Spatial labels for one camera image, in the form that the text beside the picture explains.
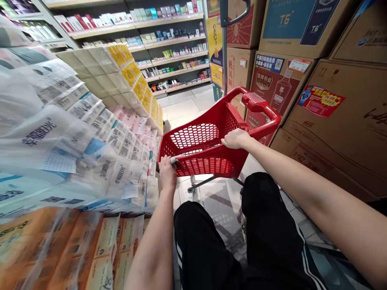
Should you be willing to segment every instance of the person's arm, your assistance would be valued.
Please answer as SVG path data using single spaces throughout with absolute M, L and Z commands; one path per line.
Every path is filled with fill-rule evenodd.
M 253 155 L 374 288 L 387 288 L 387 217 L 246 131 L 235 129 L 222 143 Z
M 161 157 L 160 199 L 130 267 L 125 290 L 172 289 L 173 195 L 176 172 L 170 157 Z

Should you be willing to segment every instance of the red sticker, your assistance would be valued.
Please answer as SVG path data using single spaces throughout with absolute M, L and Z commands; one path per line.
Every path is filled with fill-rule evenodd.
M 328 118 L 344 100 L 345 97 L 333 94 L 324 88 L 310 85 L 301 94 L 298 105 L 317 116 Z

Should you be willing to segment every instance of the price label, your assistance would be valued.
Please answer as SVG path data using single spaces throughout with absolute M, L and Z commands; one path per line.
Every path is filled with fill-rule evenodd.
M 303 60 L 300 58 L 293 58 L 293 60 L 290 62 L 289 69 L 298 71 L 300 73 L 304 73 L 308 66 L 310 65 L 309 60 Z

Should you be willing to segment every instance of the black pants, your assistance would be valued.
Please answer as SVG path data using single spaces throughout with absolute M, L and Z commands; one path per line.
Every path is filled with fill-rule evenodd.
M 325 290 L 304 236 L 267 173 L 246 178 L 242 212 L 247 218 L 248 259 L 243 271 L 199 203 L 188 201 L 176 210 L 175 240 L 183 290 Z

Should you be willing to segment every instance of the red shopping cart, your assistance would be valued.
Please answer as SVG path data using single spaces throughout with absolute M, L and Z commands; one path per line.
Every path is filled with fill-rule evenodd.
M 243 104 L 251 112 L 264 112 L 270 118 L 269 123 L 251 130 L 250 136 L 259 140 L 274 132 L 279 126 L 281 116 L 256 93 L 236 87 L 199 118 L 165 133 L 162 137 L 159 162 L 162 156 L 175 156 L 178 177 L 213 174 L 213 177 L 190 187 L 189 193 L 218 177 L 233 178 L 243 185 L 237 178 L 246 161 L 247 151 L 230 149 L 221 143 L 221 139 L 236 128 L 249 131 L 246 122 L 230 104 L 241 93 Z

